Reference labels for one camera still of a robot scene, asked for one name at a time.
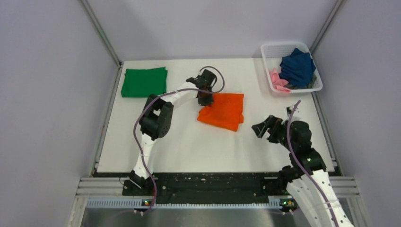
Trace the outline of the orange t-shirt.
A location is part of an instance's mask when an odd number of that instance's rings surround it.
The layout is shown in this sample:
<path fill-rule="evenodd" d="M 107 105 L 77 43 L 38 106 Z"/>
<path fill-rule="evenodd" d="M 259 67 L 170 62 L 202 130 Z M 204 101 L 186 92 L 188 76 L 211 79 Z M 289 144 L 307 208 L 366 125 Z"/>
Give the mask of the orange t-shirt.
<path fill-rule="evenodd" d="M 238 131 L 244 122 L 244 94 L 216 93 L 214 102 L 199 111 L 197 120 L 230 131 Z"/>

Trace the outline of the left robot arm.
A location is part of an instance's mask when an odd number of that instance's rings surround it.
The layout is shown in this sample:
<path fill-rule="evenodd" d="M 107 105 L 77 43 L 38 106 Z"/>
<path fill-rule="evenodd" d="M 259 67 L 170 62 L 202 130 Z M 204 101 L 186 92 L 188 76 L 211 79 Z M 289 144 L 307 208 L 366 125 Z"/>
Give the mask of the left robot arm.
<path fill-rule="evenodd" d="M 137 163 L 123 183 L 123 195 L 156 196 L 157 186 L 153 177 L 154 145 L 170 130 L 173 112 L 181 105 L 196 99 L 200 106 L 214 102 L 212 90 L 222 73 L 213 66 L 204 66 L 198 76 L 188 78 L 176 90 L 162 95 L 151 94 L 142 113 L 134 124 L 133 132 L 140 129 L 140 135 L 134 135 L 139 147 Z"/>

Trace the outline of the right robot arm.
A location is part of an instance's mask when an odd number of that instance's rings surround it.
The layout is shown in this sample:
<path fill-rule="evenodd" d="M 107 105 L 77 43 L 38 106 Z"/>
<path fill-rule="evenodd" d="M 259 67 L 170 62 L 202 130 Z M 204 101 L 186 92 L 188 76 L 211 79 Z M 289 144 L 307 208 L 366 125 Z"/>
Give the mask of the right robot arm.
<path fill-rule="evenodd" d="M 322 157 L 312 146 L 308 123 L 269 115 L 263 122 L 252 125 L 252 130 L 257 138 L 268 133 L 268 142 L 289 151 L 291 165 L 279 172 L 277 188 L 295 200 L 310 226 L 353 226 L 334 192 Z"/>

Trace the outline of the pink t-shirt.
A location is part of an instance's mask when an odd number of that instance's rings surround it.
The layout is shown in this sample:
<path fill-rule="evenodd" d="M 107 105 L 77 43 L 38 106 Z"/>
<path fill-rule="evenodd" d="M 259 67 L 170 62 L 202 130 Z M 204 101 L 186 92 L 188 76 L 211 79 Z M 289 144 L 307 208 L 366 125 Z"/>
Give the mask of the pink t-shirt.
<path fill-rule="evenodd" d="M 279 77 L 279 73 L 277 70 L 274 68 L 273 70 L 269 71 L 270 79 L 273 85 L 273 88 L 277 91 L 284 92 L 284 93 L 290 93 L 291 89 L 286 87 L 289 82 L 285 79 L 281 79 Z"/>

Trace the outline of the dark grey t-shirt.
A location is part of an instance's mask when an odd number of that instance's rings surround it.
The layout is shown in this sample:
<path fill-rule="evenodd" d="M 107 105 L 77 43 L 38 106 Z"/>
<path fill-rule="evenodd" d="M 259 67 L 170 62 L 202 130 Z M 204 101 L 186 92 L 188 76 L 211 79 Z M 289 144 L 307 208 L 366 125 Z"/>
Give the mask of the dark grey t-shirt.
<path fill-rule="evenodd" d="M 298 86 L 292 85 L 290 83 L 286 84 L 285 87 L 288 89 L 311 89 L 311 88 L 313 88 L 316 80 L 317 80 L 317 77 L 313 74 L 311 81 L 308 83 L 308 85 L 306 87 L 298 87 Z"/>

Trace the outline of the dark blue t-shirt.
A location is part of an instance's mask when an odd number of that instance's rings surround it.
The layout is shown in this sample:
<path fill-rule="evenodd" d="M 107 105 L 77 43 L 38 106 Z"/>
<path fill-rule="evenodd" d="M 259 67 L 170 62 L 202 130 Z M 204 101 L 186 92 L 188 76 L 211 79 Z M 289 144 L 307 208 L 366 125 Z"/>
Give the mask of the dark blue t-shirt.
<path fill-rule="evenodd" d="M 298 87 L 306 87 L 316 70 L 310 53 L 295 48 L 290 55 L 282 58 L 279 77 Z"/>

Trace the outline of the folded green t-shirt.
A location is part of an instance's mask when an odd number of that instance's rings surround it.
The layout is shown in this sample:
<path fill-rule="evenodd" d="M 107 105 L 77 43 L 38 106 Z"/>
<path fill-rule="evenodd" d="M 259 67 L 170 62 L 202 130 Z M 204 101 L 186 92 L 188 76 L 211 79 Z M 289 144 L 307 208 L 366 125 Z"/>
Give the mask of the folded green t-shirt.
<path fill-rule="evenodd" d="M 151 94 L 166 92 L 168 70 L 165 67 L 153 69 L 126 69 L 121 95 L 124 98 L 142 98 Z"/>

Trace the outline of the white plastic basket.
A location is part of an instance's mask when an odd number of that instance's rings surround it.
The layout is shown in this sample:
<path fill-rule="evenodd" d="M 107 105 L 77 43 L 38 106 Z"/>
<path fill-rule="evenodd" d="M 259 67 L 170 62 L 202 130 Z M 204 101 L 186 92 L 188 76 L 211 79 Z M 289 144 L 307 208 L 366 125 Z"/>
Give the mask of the white plastic basket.
<path fill-rule="evenodd" d="M 317 77 L 316 82 L 314 83 L 313 88 L 311 89 L 291 89 L 290 93 L 284 93 L 277 91 L 273 88 L 269 71 L 273 70 L 274 68 L 277 70 L 278 73 L 281 72 L 281 67 L 280 63 L 282 61 L 282 58 L 290 55 L 292 51 L 298 48 L 303 52 L 308 52 L 310 53 L 308 47 L 306 44 L 301 43 L 301 42 L 295 42 L 295 41 L 283 41 L 283 42 L 270 42 L 263 44 L 261 46 L 261 53 L 262 53 L 262 58 L 263 58 L 263 63 L 264 63 L 264 68 L 267 74 L 267 79 L 269 86 L 272 90 L 272 93 L 274 96 L 289 96 L 292 94 L 301 94 L 301 93 L 311 93 L 311 92 L 316 92 L 320 91 L 323 88 L 323 83 L 320 78 L 319 72 L 316 69 L 314 72 L 314 75 Z"/>

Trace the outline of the aluminium frame rail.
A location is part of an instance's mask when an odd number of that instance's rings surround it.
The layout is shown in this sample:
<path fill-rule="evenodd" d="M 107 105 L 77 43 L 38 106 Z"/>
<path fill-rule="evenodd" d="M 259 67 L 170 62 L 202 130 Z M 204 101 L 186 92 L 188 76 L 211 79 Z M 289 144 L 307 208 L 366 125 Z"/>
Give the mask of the aluminium frame rail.
<path fill-rule="evenodd" d="M 290 195 L 264 195 L 254 191 L 239 192 L 172 192 L 166 186 L 158 189 L 155 204 L 151 195 L 123 195 L 118 178 L 82 178 L 76 197 L 87 198 L 90 208 L 137 209 L 295 209 Z"/>

